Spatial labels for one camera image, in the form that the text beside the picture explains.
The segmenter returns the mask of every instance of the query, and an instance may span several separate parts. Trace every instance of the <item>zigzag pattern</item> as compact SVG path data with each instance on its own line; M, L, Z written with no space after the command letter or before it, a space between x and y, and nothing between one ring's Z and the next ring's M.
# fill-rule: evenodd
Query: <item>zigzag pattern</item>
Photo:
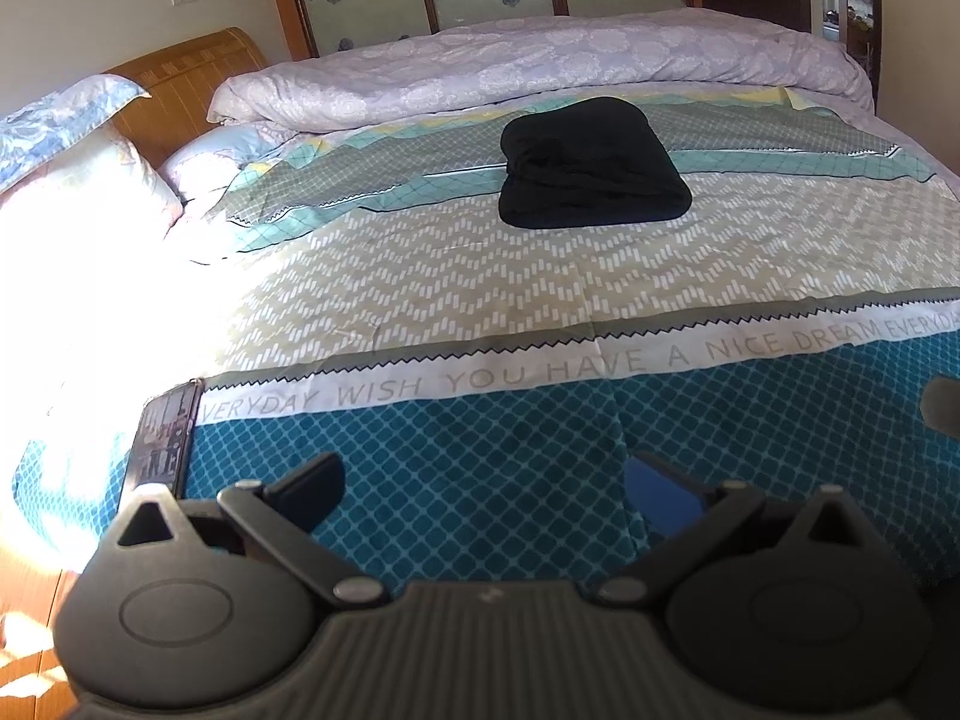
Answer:
M803 317L812 317L815 314L831 314L835 317L843 317L847 314L853 314L858 309L861 308L874 308L874 307L901 307L907 306L911 303L916 303L916 300L857 300L854 303L851 303L851 306L845 309L837 310L826 310L822 308L814 308L809 311L792 311L792 312L764 312L764 311L752 311L750 314L746 314L739 319L707 319L704 322L678 322L674 327L670 328L659 328L656 330L640 330L640 331L630 331L630 330L611 330L608 332L601 332L595 335L583 335L569 338L554 338L552 341L531 341L531 343L522 343L520 338L522 336L514 339L511 336L490 336L489 338L483 339L483 347L480 349L464 349L459 351L450 351L450 352L433 352L433 353L416 353L415 351L410 351L409 353L406 350L397 351L397 355L392 357L391 360L384 362L370 362L369 364L357 364L354 362L352 364L349 362L349 357L346 357L344 362L338 362L336 357L329 358L328 360L321 362L318 365L314 365L308 370L303 370L299 374L293 374L290 372L280 373L277 375L275 371L264 370L264 371L255 371L250 376L244 376L242 384L267 384L270 382L286 382L292 384L294 382L302 381L315 373L353 373L363 370L376 370L377 368L386 367L393 362L435 362L438 360L462 360L465 357L472 356L478 352L524 352L530 351L531 349L544 349L544 348L556 348L557 346L564 346L567 343L577 343L578 341L599 341L602 338L643 338L646 336L659 336L664 333L672 332L673 330L686 330L693 327L707 327L709 325L719 326L723 325L742 325L747 324L748 322L758 322L762 319L802 319ZM952 300L923 300L923 303L938 305L950 303ZM229 384L218 384L217 380L214 379L212 382L208 383L205 387L206 391L220 391L223 389L231 389L234 386L238 386L241 382L231 382Z
M354 212L229 267L213 370L473 341L694 308L957 286L960 204L935 178L690 175L667 223L517 230L496 196Z

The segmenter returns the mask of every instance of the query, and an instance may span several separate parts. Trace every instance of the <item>blue floral pillowcase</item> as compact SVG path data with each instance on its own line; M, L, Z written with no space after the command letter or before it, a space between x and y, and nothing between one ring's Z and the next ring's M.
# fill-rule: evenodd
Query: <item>blue floral pillowcase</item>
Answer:
M120 76L90 76L0 119L0 193L30 175L137 98L139 85Z

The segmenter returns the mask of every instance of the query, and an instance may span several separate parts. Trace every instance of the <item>black folded cloth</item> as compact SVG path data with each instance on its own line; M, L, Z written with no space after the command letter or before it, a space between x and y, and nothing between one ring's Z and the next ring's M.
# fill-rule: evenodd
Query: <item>black folded cloth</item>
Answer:
M635 105L592 98L514 119L500 218L526 229L678 218L690 189Z

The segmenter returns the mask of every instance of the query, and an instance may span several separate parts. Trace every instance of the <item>phone case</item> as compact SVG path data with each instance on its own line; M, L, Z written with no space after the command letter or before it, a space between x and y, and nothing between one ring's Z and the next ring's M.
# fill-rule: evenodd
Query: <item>phone case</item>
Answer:
M167 485L175 498L184 497L190 440L202 393L203 381L192 379L168 389L144 407L133 435L119 509L126 506L140 485Z

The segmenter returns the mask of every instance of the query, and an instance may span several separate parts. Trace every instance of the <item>wall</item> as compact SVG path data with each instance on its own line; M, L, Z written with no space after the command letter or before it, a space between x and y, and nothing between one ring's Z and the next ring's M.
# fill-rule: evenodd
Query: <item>wall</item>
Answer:
M0 0L0 115L225 26L246 30L268 61L290 59L274 0Z
M882 0L877 114L960 172L960 0Z

